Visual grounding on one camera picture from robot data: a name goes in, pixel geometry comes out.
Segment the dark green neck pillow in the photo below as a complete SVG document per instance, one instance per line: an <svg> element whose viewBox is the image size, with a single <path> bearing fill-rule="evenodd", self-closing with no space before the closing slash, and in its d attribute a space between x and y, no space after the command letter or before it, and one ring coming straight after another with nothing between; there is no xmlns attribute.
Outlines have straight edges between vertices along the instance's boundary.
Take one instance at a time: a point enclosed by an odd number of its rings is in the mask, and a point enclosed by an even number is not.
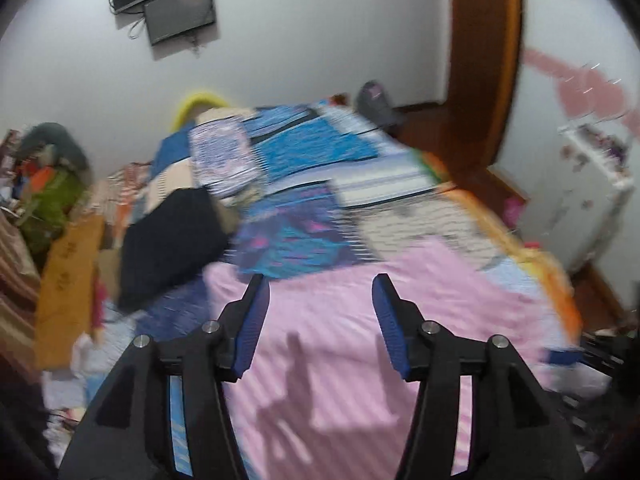
<svg viewBox="0 0 640 480"><path fill-rule="evenodd" d="M64 159L75 170L87 171L89 169L85 152L68 130L57 122L42 122L30 128L22 137L15 152L15 158L18 160L28 159L47 146L52 146L53 159L56 164Z"/></svg>

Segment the black folded garment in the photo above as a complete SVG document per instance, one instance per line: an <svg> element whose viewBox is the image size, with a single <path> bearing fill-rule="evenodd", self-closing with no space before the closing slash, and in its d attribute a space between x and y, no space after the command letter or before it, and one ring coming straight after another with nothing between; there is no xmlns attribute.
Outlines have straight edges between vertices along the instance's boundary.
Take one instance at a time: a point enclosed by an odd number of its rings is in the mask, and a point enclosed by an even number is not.
<svg viewBox="0 0 640 480"><path fill-rule="evenodd" d="M228 248L229 229L206 188L179 188L126 231L118 310L132 313L192 280Z"/></svg>

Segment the brown wooden door frame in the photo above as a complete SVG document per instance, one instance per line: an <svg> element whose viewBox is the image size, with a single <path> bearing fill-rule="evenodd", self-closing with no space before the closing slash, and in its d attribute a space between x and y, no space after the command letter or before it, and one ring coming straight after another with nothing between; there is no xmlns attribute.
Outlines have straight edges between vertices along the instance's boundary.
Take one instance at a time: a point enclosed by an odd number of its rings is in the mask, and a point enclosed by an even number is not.
<svg viewBox="0 0 640 480"><path fill-rule="evenodd" d="M400 140L454 178L482 172L500 148L520 56L523 0L450 0L445 102L401 107Z"/></svg>

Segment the small wall monitor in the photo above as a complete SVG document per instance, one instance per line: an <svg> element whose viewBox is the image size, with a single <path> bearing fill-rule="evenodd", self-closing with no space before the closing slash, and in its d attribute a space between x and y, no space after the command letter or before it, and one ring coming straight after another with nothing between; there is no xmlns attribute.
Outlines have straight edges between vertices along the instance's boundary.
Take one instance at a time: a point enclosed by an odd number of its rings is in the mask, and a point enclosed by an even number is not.
<svg viewBox="0 0 640 480"><path fill-rule="evenodd" d="M152 46L217 21L214 0L149 0L142 11Z"/></svg>

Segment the yellow curved headboard bar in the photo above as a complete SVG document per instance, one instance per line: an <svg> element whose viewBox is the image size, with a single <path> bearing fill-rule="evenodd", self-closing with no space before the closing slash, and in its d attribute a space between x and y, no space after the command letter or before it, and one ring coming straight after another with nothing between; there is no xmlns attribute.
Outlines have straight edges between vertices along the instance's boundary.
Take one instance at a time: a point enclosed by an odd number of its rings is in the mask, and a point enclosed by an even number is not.
<svg viewBox="0 0 640 480"><path fill-rule="evenodd" d="M229 107L227 100L208 91L193 92L186 96L179 104L177 113L172 120L170 130L172 132L180 130L185 124L190 122L202 110L211 108Z"/></svg>

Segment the wooden lap desk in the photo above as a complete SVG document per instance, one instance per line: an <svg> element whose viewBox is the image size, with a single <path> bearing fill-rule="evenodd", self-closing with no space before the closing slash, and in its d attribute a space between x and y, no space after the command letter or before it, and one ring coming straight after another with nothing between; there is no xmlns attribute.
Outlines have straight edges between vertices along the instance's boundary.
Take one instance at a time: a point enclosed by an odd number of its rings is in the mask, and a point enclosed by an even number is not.
<svg viewBox="0 0 640 480"><path fill-rule="evenodd" d="M70 223L50 248L36 309L38 370L64 370L77 339L92 331L93 283L104 218L89 214Z"/></svg>

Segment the patchwork bed quilt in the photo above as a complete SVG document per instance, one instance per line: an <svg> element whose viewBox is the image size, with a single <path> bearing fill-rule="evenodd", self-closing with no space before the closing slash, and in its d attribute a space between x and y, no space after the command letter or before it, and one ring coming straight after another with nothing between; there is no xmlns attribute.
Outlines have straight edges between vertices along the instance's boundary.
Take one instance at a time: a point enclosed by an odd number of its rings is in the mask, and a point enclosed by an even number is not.
<svg viewBox="0 0 640 480"><path fill-rule="evenodd" d="M229 245L217 260L146 308L103 306L102 340L85 348L81 375L95 394L134 337L168 341L216 318L205 283L214 263L258 263L278 252L334 269L379 262L438 237L476 270L513 259L552 300L570 348L580 329L567 276L545 252L526 249L489 210L442 183L420 155L347 107L326 103L258 110L247 120L194 122L160 144L142 188L121 190L134 201L114 225L119 288L120 250L128 228L179 188L214 196Z"/></svg>

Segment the grey bag on floor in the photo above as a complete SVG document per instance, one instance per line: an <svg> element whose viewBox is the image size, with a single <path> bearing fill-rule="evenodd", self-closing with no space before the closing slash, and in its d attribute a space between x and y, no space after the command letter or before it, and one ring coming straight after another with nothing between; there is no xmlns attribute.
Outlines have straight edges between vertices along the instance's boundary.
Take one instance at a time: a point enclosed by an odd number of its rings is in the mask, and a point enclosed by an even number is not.
<svg viewBox="0 0 640 480"><path fill-rule="evenodd" d="M356 111L381 129L400 127L404 118L393 105L382 86L375 80L366 82L356 97Z"/></svg>

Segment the white plastic drawer cabinet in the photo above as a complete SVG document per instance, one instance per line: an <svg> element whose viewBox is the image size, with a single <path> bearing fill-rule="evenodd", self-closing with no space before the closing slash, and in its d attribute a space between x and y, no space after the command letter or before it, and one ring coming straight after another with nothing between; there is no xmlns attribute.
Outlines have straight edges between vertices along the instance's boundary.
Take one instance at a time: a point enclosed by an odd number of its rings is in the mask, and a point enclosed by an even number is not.
<svg viewBox="0 0 640 480"><path fill-rule="evenodd" d="M634 192L629 146L595 126L559 130L544 179L540 241L569 274L608 244Z"/></svg>

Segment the striped maroon curtain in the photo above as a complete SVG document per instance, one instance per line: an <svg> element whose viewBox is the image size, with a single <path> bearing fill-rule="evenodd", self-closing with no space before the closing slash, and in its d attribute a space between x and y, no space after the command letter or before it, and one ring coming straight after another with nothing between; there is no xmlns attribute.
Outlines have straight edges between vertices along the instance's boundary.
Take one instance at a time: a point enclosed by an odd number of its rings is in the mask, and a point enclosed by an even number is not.
<svg viewBox="0 0 640 480"><path fill-rule="evenodd" d="M38 382L35 358L40 275L21 232L1 214L1 356L28 382Z"/></svg>

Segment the pink striped fleece pants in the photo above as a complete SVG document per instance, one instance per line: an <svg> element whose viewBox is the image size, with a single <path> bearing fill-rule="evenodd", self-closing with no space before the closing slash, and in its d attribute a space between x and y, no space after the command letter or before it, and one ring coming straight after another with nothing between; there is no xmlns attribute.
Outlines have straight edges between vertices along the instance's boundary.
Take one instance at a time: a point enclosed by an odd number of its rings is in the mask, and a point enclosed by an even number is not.
<svg viewBox="0 0 640 480"><path fill-rule="evenodd" d="M270 305L250 369L227 390L235 435L258 479L389 479L416 404L416 384L390 364L372 304L381 273L423 316L466 338L503 334L540 380L568 344L544 288L513 259L476 270L438 237L390 258L323 269L278 252L205 271L219 311L256 273Z"/></svg>

